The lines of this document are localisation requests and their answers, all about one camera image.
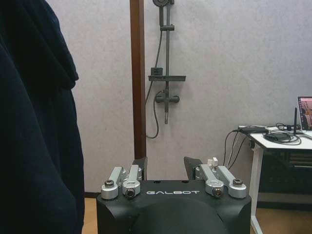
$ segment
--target baseboard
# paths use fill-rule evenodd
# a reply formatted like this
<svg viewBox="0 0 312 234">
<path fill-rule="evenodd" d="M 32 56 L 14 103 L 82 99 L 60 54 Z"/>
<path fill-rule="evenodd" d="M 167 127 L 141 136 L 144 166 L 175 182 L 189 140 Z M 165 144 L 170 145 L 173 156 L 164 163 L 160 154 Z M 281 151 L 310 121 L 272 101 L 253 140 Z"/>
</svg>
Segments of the baseboard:
<svg viewBox="0 0 312 234">
<path fill-rule="evenodd" d="M 99 195 L 99 193 L 93 193 L 93 192 L 85 192 L 84 197 L 85 198 L 96 198 Z"/>
<path fill-rule="evenodd" d="M 280 203 L 280 202 L 257 202 L 257 208 L 266 209 L 279 209 L 279 210 L 294 210 L 294 211 L 311 211 L 311 204 L 298 204 L 298 203 Z"/>
</svg>

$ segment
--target robot logo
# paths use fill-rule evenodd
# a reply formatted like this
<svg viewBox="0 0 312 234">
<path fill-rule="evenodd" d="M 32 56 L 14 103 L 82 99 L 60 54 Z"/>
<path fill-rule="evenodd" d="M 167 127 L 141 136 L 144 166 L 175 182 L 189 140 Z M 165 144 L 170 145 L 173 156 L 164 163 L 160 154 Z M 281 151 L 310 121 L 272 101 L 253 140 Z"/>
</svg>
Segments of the robot logo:
<svg viewBox="0 0 312 234">
<path fill-rule="evenodd" d="M 187 194 L 198 194 L 200 191 L 173 191 L 173 192 L 167 192 L 167 191 L 148 191 L 146 192 L 147 195 L 187 195 Z"/>
</svg>

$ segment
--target white desk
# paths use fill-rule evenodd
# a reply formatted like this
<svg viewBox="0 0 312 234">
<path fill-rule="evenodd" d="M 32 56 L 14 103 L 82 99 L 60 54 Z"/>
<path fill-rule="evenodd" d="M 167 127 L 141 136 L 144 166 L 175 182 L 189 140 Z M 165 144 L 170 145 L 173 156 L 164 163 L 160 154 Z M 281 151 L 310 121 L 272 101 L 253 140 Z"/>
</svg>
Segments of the white desk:
<svg viewBox="0 0 312 234">
<path fill-rule="evenodd" d="M 255 216 L 258 202 L 258 192 L 260 183 L 260 173 L 262 166 L 263 152 L 269 151 L 312 151 L 312 140 L 298 135 L 301 139 L 300 145 L 283 145 L 270 142 L 263 137 L 263 134 L 250 134 L 250 140 L 255 142 L 253 149 L 253 167 L 250 181 L 249 195 L 252 198 L 251 226 L 256 234 L 261 234 L 262 230 Z"/>
</svg>

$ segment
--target laptop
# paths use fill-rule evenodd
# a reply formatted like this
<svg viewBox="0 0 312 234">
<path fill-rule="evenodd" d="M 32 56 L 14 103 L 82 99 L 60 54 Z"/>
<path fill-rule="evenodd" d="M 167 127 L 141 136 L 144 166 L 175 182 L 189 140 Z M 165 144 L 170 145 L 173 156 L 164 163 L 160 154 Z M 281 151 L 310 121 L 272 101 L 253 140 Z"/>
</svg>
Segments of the laptop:
<svg viewBox="0 0 312 234">
<path fill-rule="evenodd" d="M 298 97 L 301 131 L 312 138 L 312 97 Z"/>
</svg>

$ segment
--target wooden floor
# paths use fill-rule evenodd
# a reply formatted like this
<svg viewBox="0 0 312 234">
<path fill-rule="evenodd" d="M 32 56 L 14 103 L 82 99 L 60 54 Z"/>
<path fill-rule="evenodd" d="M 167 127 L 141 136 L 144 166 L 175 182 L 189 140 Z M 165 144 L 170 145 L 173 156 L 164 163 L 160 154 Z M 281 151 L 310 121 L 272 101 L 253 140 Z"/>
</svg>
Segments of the wooden floor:
<svg viewBox="0 0 312 234">
<path fill-rule="evenodd" d="M 83 234 L 97 234 L 96 200 L 85 202 Z M 257 209 L 256 216 L 264 234 L 312 234 L 312 212 Z"/>
</svg>

